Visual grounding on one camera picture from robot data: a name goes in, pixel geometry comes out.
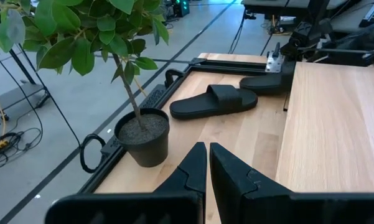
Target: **floor line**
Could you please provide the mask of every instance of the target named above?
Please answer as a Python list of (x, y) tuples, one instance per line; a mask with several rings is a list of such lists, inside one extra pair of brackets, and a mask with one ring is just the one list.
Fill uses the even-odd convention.
[[(182, 52), (184, 52), (195, 40), (200, 37), (236, 0), (233, 0), (227, 5), (216, 17), (212, 19), (194, 38), (192, 38), (182, 49), (180, 49), (166, 64), (164, 64), (155, 74), (142, 85), (142, 89), (145, 89), (155, 78), (159, 76), (170, 64), (171, 61), (175, 60)], [(137, 97), (141, 93), (137, 90), (133, 95)], [(93, 133), (99, 134), (104, 128), (111, 123), (112, 120), (120, 114), (130, 103), (127, 99), (115, 112), (113, 112)], [(36, 187), (34, 187), (17, 205), (14, 206), (1, 220), (0, 224), (9, 223), (40, 191), (43, 190), (77, 155), (79, 154), (78, 148), (73, 150), (69, 156), (67, 156), (47, 177), (45, 177)]]

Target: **light wood surface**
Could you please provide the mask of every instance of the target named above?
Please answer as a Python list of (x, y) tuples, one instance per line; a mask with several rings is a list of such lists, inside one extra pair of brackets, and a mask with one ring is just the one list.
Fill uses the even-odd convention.
[(298, 63), (276, 181), (374, 192), (374, 68)]
[[(200, 57), (241, 62), (267, 61), (266, 57), (251, 55), (201, 54)], [(247, 164), (274, 179), (286, 120), (286, 112), (283, 112), (284, 96), (259, 97), (255, 109), (225, 116), (178, 121), (169, 114), (171, 102), (204, 93), (209, 84), (231, 84), (238, 87), (241, 78), (235, 75), (191, 73), (163, 107), (170, 117), (171, 126), (167, 159), (159, 166), (143, 168), (126, 153), (96, 193), (152, 192), (171, 175), (198, 141), (205, 142), (207, 149), (210, 142), (218, 142)], [(206, 214), (207, 223), (220, 223), (209, 167)]]

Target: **wooden tabletop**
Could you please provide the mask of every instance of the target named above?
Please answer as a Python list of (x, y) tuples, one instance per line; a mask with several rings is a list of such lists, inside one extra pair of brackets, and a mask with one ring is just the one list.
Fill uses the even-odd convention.
[(276, 181), (374, 192), (374, 68), (298, 63)]
[[(266, 63), (266, 57), (252, 55), (201, 54), (212, 60)], [(215, 73), (193, 72), (163, 107), (170, 117), (169, 155), (160, 165), (143, 168), (126, 155), (118, 162), (96, 193), (152, 192), (165, 181), (198, 141), (209, 149), (211, 142), (218, 142), (247, 164), (275, 179), (279, 149), (286, 120), (283, 111), (284, 96), (260, 97), (255, 109), (224, 116), (178, 121), (169, 114), (169, 105), (204, 93), (209, 84), (231, 84), (238, 87), (242, 77)], [(207, 223), (220, 223), (217, 205), (207, 176)]]

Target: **yellow cable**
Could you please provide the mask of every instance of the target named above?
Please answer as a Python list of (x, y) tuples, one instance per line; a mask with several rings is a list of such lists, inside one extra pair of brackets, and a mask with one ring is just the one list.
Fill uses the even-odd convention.
[(4, 117), (4, 112), (1, 108), (1, 105), (0, 105), (0, 113), (1, 113), (1, 119), (2, 119), (2, 131), (1, 131), (1, 135), (5, 135), (6, 133), (6, 119)]
[(143, 88), (141, 88), (141, 85), (137, 82), (136, 77), (134, 77), (134, 81), (136, 82), (136, 85), (139, 88), (139, 91), (141, 91), (141, 93), (143, 93), (144, 96), (147, 97), (147, 94), (145, 93), (145, 91), (143, 90)]

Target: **soil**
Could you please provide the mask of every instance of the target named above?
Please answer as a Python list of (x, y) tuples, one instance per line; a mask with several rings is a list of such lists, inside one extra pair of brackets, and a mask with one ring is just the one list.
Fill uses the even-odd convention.
[(147, 130), (142, 131), (137, 118), (133, 118), (120, 129), (118, 137), (121, 142), (132, 145), (143, 144), (159, 137), (169, 126), (165, 118), (156, 114), (144, 114), (141, 117)]

